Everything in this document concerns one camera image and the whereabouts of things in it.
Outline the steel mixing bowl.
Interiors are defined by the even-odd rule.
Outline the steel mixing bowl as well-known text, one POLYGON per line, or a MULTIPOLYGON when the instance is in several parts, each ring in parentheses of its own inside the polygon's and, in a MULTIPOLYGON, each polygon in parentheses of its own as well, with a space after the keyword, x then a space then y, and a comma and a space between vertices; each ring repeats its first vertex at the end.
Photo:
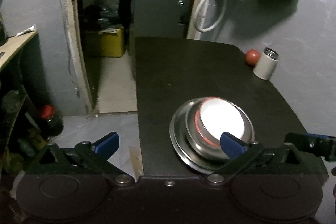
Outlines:
MULTIPOLYGON (((195 127, 195 113, 201 101, 205 98, 197 98, 193 102, 189 103, 190 110, 186 116, 186 124, 188 125, 187 129, 187 139, 190 142, 191 147, 203 158, 209 160, 226 160, 229 157, 222 151, 221 146, 220 148, 211 147, 207 145, 204 140, 201 138, 200 134, 197 132, 195 127)), ((247 114, 237 105, 232 103, 239 111, 243 117, 244 124, 245 124, 245 132, 243 137, 240 139, 246 143, 255 139, 255 131, 252 125, 250 118, 247 114)))

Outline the large steel plate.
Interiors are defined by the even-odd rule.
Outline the large steel plate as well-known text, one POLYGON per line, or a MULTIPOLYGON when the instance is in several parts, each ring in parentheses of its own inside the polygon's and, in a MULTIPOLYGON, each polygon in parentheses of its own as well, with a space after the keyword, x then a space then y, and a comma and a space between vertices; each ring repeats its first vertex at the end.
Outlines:
POLYGON ((190 110, 189 103, 193 102, 195 99, 185 102, 174 113, 169 127, 170 139, 175 152, 186 165, 200 173, 211 174, 224 164, 228 163, 230 158, 223 161, 205 159, 191 147, 186 136, 188 129, 186 116, 190 110))

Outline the white ceramic bowl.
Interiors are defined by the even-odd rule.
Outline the white ceramic bowl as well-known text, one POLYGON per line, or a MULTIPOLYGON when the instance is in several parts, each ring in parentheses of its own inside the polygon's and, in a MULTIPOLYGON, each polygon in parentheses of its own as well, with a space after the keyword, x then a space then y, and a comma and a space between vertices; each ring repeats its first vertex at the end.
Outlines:
POLYGON ((218 98, 205 98, 195 113, 195 127, 207 145, 220 148, 221 135, 228 132, 241 139, 245 124, 240 111, 228 101, 218 98))

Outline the dark bottle red cap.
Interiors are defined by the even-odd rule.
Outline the dark bottle red cap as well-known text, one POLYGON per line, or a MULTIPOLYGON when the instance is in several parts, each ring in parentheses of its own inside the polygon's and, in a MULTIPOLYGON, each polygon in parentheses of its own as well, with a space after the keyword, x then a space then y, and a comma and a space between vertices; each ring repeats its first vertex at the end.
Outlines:
POLYGON ((63 121, 55 107, 45 105, 41 112, 42 132, 45 137, 55 137, 63 131, 63 121))

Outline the white steel thermos flask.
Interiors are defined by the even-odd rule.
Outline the white steel thermos flask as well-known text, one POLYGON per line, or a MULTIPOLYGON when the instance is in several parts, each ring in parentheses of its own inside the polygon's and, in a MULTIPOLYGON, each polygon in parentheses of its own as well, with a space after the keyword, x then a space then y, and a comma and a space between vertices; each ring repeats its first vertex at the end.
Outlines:
POLYGON ((253 73, 262 80, 269 80, 276 69, 278 59, 279 54, 275 50, 265 47, 253 69, 253 73))

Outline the red tomato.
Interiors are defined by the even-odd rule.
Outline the red tomato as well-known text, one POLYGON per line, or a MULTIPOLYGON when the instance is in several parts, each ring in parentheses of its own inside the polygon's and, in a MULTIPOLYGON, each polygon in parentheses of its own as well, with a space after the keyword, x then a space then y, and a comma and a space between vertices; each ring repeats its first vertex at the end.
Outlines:
POLYGON ((254 67, 260 59, 260 52, 257 50, 249 50, 245 54, 245 63, 254 67))

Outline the yellow container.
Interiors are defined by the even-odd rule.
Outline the yellow container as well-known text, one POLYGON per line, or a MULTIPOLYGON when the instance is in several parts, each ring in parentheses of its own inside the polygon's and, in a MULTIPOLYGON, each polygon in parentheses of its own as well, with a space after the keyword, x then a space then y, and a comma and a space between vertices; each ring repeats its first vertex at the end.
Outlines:
POLYGON ((110 27, 98 32, 99 52, 102 57, 122 57, 125 52, 123 27, 110 27))

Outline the wooden side shelf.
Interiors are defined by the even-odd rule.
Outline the wooden side shelf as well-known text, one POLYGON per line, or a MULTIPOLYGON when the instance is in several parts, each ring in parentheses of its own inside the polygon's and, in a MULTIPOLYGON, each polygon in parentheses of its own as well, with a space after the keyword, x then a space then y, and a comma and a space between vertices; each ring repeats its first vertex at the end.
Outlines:
POLYGON ((7 42, 0 47, 1 58, 0 58, 0 71, 14 58, 14 56, 35 36, 38 32, 28 32, 22 34, 21 36, 15 36, 9 38, 7 42))

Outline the dark grey cabinet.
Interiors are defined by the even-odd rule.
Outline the dark grey cabinet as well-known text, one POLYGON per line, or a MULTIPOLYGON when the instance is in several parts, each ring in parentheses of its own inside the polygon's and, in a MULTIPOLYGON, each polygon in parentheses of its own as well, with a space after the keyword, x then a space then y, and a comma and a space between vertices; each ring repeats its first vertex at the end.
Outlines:
POLYGON ((189 0, 131 0, 133 22, 129 27, 129 53, 135 38, 181 39, 189 24, 189 0))

